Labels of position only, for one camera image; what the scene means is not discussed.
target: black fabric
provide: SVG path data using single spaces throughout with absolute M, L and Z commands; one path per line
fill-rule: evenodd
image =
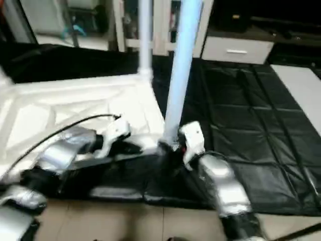
M 137 54 L 54 45 L 2 44 L 0 50 L 0 63 L 16 83 L 137 70 Z M 153 89 L 163 115 L 172 61 L 153 56 Z M 206 149 L 230 159 L 255 212 L 321 215 L 321 138 L 272 68 L 193 60 L 181 124 L 196 120 Z M 73 173 L 60 197 L 210 208 L 190 191 L 178 156 Z

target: white pole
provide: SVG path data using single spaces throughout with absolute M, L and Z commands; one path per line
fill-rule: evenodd
M 139 69 L 143 79 L 151 80 L 151 0 L 139 0 Z
M 182 0 L 163 136 L 164 141 L 169 144 L 177 138 L 182 117 L 202 2 L 202 0 Z

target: light blue pole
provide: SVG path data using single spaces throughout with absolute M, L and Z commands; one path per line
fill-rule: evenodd
M 163 136 L 168 143 L 176 139 L 182 117 L 202 2 L 202 0 L 182 0 Z

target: white robot part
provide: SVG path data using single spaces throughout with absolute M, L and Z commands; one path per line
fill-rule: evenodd
M 204 136 L 199 122 L 191 122 L 181 127 L 180 133 L 186 139 L 186 152 L 183 157 L 183 162 L 188 170 L 192 170 L 189 162 L 196 154 L 205 151 Z

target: white platform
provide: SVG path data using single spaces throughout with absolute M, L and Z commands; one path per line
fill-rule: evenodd
M 1 86 L 0 175 L 19 155 L 53 131 L 104 113 L 122 114 L 129 121 L 133 135 L 162 136 L 164 131 L 164 119 L 151 85 L 139 75 Z M 102 117 L 82 126 L 99 133 L 109 121 Z M 37 153 L 59 137 L 28 155 L 13 174 L 32 166 Z
M 282 65 L 272 68 L 321 136 L 321 80 L 309 68 Z

